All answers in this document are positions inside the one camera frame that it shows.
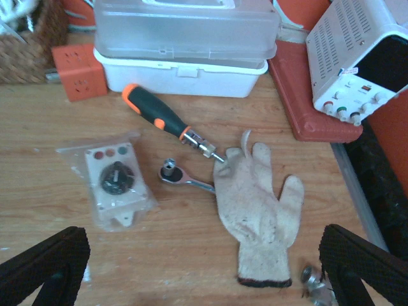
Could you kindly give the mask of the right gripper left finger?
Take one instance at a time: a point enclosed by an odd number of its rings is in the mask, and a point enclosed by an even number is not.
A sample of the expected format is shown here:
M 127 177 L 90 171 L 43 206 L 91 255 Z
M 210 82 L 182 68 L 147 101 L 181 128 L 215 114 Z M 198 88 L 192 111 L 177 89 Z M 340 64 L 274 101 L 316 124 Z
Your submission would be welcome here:
M 70 226 L 1 264 L 1 305 L 74 305 L 91 249 L 84 228 Z

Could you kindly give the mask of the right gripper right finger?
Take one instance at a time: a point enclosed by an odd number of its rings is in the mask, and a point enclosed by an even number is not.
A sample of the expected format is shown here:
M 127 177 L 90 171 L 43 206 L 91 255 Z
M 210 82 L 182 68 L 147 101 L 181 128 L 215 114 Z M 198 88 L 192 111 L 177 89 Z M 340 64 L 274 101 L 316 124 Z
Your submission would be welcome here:
M 373 305 L 364 284 L 393 305 L 407 305 L 407 262 L 338 224 L 324 228 L 319 260 L 339 305 Z

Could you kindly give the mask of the white knit work glove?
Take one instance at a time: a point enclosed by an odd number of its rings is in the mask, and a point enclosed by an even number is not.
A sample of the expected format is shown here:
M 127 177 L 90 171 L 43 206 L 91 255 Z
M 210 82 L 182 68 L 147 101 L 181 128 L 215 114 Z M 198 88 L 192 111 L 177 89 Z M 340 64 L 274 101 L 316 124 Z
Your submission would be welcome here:
M 250 133 L 243 133 L 239 147 L 227 149 L 225 162 L 214 165 L 217 210 L 239 243 L 238 282 L 254 288 L 288 288 L 292 285 L 288 249 L 300 228 L 304 186 L 289 175 L 276 196 L 271 148 L 261 142 L 249 147 Z

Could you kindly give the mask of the bagged white switch box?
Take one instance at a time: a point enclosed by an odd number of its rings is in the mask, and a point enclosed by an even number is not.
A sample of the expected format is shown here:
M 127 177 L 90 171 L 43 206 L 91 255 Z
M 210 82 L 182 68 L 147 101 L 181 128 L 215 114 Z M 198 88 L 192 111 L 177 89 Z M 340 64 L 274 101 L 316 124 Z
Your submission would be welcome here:
M 131 131 L 107 138 L 69 142 L 56 149 L 88 186 L 92 217 L 106 232 L 125 231 L 158 206 L 145 183 Z

